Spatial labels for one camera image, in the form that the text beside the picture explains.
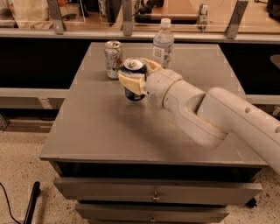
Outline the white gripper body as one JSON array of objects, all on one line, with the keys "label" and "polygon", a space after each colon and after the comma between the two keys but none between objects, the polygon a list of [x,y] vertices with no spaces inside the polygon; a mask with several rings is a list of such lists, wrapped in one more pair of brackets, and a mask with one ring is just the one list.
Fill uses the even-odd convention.
[{"label": "white gripper body", "polygon": [[169,88],[183,77],[171,69],[161,69],[152,73],[146,81],[146,92],[148,102],[162,109],[164,99]]}]

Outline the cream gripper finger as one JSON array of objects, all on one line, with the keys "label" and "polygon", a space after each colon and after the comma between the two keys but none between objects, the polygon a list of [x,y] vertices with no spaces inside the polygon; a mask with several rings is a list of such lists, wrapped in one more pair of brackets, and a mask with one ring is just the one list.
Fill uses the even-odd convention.
[{"label": "cream gripper finger", "polygon": [[125,73],[119,71],[118,79],[120,83],[132,93],[136,95],[146,94],[146,81],[143,73]]},{"label": "cream gripper finger", "polygon": [[146,65],[146,73],[148,75],[151,75],[151,74],[155,73],[157,70],[162,69],[162,67],[153,60],[143,58],[143,61]]}]

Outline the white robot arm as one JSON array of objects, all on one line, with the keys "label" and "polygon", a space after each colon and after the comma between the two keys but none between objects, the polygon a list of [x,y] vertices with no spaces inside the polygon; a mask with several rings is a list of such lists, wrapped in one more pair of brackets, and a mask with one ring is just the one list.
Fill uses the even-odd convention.
[{"label": "white robot arm", "polygon": [[135,59],[118,71],[125,88],[168,110],[178,127],[201,146],[215,149],[234,133],[280,173],[280,121],[224,88],[204,92],[152,60],[143,64],[147,73],[140,72]]}]

